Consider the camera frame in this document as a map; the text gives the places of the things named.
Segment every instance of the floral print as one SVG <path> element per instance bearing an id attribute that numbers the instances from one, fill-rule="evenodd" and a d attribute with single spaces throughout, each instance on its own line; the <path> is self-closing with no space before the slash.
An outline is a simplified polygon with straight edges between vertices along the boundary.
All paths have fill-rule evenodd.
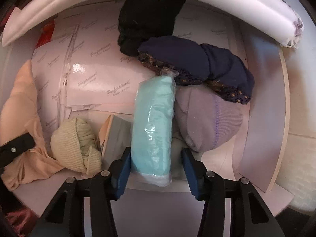
<path id="1" fill-rule="evenodd" d="M 142 63 L 142 65 L 146 68 L 149 68 L 151 71 L 156 73 L 156 76 L 161 74 L 161 70 L 163 67 L 167 67 L 169 69 L 173 69 L 179 73 L 174 80 L 179 86 L 188 86 L 188 85 L 200 85 L 202 84 L 202 80 L 199 77 L 193 76 L 190 72 L 185 69 L 179 69 L 168 62 L 163 62 L 157 60 L 153 56 L 140 52 L 138 55 L 138 60 Z"/>
<path id="2" fill-rule="evenodd" d="M 206 80 L 205 83 L 225 101 L 246 105 L 251 99 L 249 95 L 244 94 L 241 90 L 222 84 L 219 81 Z"/>

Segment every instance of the beige knit fabric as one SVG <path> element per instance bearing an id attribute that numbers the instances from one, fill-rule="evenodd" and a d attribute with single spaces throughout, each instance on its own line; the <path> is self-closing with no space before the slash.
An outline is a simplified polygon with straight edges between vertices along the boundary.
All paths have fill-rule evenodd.
<path id="1" fill-rule="evenodd" d="M 18 71 L 0 116 L 0 145 L 27 132 L 36 143 L 33 149 L 22 153 L 4 168 L 1 178 L 10 191 L 20 184 L 47 179 L 63 169 L 58 161 L 47 154 L 36 103 L 37 90 L 31 61 L 28 60 Z"/>
<path id="2" fill-rule="evenodd" d="M 66 168 L 87 175 L 101 171 L 101 153 L 90 125 L 82 119 L 64 121 L 52 135 L 51 148 L 55 159 Z"/>

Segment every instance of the black knit fabric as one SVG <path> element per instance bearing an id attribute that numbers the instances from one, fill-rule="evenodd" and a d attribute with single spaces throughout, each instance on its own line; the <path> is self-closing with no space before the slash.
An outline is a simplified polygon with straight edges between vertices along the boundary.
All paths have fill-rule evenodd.
<path id="1" fill-rule="evenodd" d="M 172 35 L 175 17 L 186 0 L 126 0 L 119 18 L 121 52 L 137 56 L 142 42 Z"/>

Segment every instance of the white pillow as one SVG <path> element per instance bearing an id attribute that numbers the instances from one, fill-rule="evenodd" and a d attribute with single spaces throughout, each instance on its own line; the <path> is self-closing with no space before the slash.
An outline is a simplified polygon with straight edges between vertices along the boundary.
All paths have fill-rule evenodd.
<path id="1" fill-rule="evenodd" d="M 299 15 L 283 0 L 199 1 L 238 17 L 286 47 L 294 47 L 304 30 Z"/>
<path id="2" fill-rule="evenodd" d="M 15 8 L 3 32 L 2 46 L 77 3 L 86 0 L 32 0 L 23 10 Z M 282 0 L 199 0 L 226 11 L 274 38 L 286 47 L 297 44 L 304 29 L 299 15 Z"/>

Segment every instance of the white wall tile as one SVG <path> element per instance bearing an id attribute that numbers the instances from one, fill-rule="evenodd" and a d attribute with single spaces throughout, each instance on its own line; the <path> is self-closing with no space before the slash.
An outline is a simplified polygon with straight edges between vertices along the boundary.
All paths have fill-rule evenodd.
<path id="1" fill-rule="evenodd" d="M 316 26 L 298 0 L 285 1 L 305 25 L 298 49 L 283 49 L 290 83 L 290 133 L 316 137 Z"/>
<path id="2" fill-rule="evenodd" d="M 316 138 L 289 134 L 276 183 L 294 194 L 295 209 L 312 213 L 316 207 Z"/>

